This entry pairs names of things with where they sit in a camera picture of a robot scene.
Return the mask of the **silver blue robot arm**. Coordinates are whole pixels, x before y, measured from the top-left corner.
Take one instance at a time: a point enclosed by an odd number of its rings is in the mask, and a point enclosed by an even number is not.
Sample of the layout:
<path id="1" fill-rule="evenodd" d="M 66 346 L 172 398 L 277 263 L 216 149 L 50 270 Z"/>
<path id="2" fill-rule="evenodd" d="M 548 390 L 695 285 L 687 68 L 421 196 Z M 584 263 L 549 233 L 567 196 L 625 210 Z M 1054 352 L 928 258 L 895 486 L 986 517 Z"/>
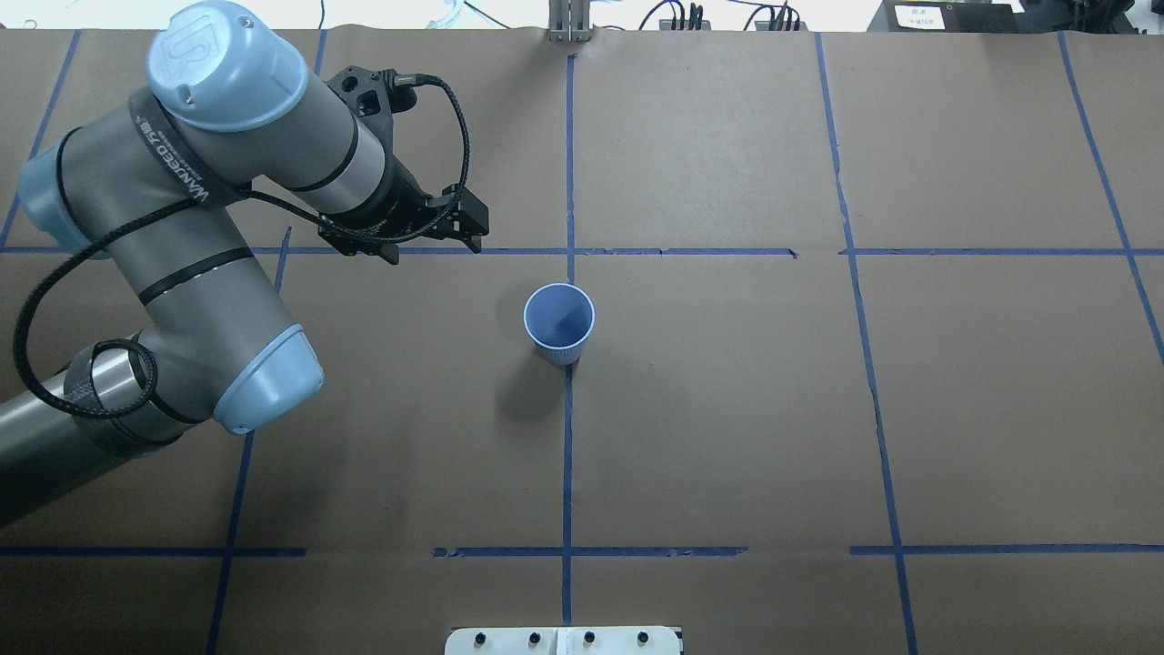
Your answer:
<path id="1" fill-rule="evenodd" d="M 413 238 L 481 252 L 489 211 L 457 181 L 425 192 L 393 154 L 393 118 L 416 88 L 448 81 L 393 69 L 317 77 L 243 5 L 201 1 L 170 17 L 148 84 L 26 163 L 17 202 L 69 258 L 17 311 L 12 353 L 24 393 L 3 403 L 3 525 L 215 420 L 249 434 L 301 405 L 325 376 L 228 213 L 255 200 L 315 225 L 342 256 L 398 264 Z M 47 293 L 111 258 L 150 318 L 127 339 L 34 372 L 31 326 Z"/>

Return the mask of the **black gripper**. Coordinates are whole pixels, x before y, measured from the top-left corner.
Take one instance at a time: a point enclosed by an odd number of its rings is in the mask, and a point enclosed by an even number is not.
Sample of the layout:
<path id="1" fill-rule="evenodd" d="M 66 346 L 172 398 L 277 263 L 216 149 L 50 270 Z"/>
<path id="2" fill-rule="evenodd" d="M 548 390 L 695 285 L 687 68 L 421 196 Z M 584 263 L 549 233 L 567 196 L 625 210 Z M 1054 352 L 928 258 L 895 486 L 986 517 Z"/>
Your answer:
<path id="1" fill-rule="evenodd" d="M 400 245 L 418 238 L 450 238 L 470 252 L 483 252 L 483 237 L 490 235 L 490 212 L 461 184 L 432 195 L 416 179 L 399 177 L 355 211 L 322 213 L 317 220 L 317 235 L 342 256 L 379 257 L 398 265 Z"/>

